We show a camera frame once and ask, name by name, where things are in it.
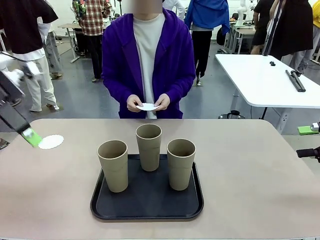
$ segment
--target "cup rim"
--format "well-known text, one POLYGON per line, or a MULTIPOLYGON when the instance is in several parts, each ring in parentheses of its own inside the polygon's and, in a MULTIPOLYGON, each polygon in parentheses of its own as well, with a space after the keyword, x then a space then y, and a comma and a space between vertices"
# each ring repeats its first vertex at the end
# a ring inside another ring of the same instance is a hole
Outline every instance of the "cup rim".
POLYGON ((194 144, 194 142, 193 142, 193 141, 190 141, 190 140, 185 139, 185 138, 176 138, 176 139, 171 140, 171 141, 166 145, 166 150, 167 150, 167 151, 168 151, 168 153, 170 153, 172 156, 175 156, 175 157, 177 157, 177 158, 181 158, 181 159, 185 159, 185 158, 189 158, 190 156, 192 156, 192 155, 196 154, 197 147, 196 147, 196 145, 194 144), (171 142, 173 142, 173 141, 175 141, 175 140, 186 140, 186 141, 188 141, 188 142, 192 143, 192 144, 193 144, 193 146, 194 146, 194 152, 193 152, 192 154, 188 155, 188 156, 177 156, 177 155, 173 154, 171 151, 169 151, 168 146, 169 146, 169 144, 170 144, 171 142))
POLYGON ((158 138, 159 136, 162 135, 162 128, 161 128, 160 126, 156 125, 156 124, 153 124, 153 123, 142 124, 142 125, 140 125, 140 126, 138 126, 138 127, 136 128, 136 130, 135 130, 135 135, 136 135, 138 138, 143 139, 143 140, 156 139, 156 138, 158 138), (145 125, 154 125, 154 126, 158 127, 158 128, 160 129, 160 134, 159 134, 158 136, 153 137, 153 138, 145 138, 145 137, 139 136, 138 133, 137 133, 138 128, 140 128, 140 127, 142 127, 142 126, 145 126, 145 125))
POLYGON ((97 154, 100 158, 102 158, 102 159, 108 159, 108 160, 118 159, 118 158, 122 157, 123 155, 125 155, 127 152, 128 152, 128 145, 127 145, 124 141, 116 140, 116 139, 103 142, 102 144, 100 144, 100 145, 98 146, 98 148, 97 148, 97 150, 96 150, 96 154, 97 154), (106 144, 106 143, 109 143, 109 142, 121 142, 121 143, 123 143, 123 144, 125 145, 125 151, 124 151, 124 153, 122 153, 120 156, 117 156, 117 157, 114 157, 114 158, 106 158, 106 157, 100 156, 100 154, 99 154, 99 148, 100 148, 103 144, 106 144))

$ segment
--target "yellow shirt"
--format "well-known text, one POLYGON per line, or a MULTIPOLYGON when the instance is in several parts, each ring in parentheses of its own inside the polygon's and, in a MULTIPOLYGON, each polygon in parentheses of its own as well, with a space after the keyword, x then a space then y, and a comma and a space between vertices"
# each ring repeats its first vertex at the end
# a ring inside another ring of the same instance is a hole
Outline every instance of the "yellow shirt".
POLYGON ((320 0, 312 6, 313 24, 320 28, 320 0))

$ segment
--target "purple hoodie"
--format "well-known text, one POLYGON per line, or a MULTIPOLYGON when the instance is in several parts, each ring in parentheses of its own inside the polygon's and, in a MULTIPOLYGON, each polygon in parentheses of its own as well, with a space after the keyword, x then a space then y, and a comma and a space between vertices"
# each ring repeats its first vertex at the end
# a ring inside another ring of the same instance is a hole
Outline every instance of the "purple hoodie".
MULTIPOLYGON (((154 101, 167 94, 170 105, 157 111, 158 119, 181 119, 179 101, 190 91, 196 77, 194 51, 188 27, 172 11, 163 9, 165 21, 155 52, 152 86, 154 101)), ((102 78, 112 97, 120 103, 121 119, 145 119, 146 112, 131 112, 127 99, 137 95, 144 103, 139 55, 133 15, 113 21, 102 39, 102 78)))

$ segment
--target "person in purple hoodie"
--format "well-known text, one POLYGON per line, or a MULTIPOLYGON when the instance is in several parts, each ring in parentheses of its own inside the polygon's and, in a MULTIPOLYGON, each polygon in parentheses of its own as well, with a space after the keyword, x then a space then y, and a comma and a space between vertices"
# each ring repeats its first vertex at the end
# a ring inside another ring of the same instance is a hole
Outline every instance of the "person in purple hoodie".
POLYGON ((188 27, 161 0, 135 0, 102 39, 102 78, 122 119, 182 119, 179 101, 196 77, 188 27), (140 111, 142 103, 155 111, 140 111))

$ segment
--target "cup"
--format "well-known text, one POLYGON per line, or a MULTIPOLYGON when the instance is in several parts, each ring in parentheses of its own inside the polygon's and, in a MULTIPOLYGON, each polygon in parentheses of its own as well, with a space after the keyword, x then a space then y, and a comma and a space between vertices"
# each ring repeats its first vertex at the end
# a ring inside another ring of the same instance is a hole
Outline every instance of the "cup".
POLYGON ((136 129, 135 135, 142 169, 155 171, 159 167, 162 129, 155 124, 144 124, 136 129))
POLYGON ((97 154, 111 192, 120 193, 128 187, 128 146, 111 140, 98 147, 97 154))
POLYGON ((196 155, 196 146, 186 139, 174 139, 166 147, 169 167, 169 183, 177 191, 185 190, 196 155))

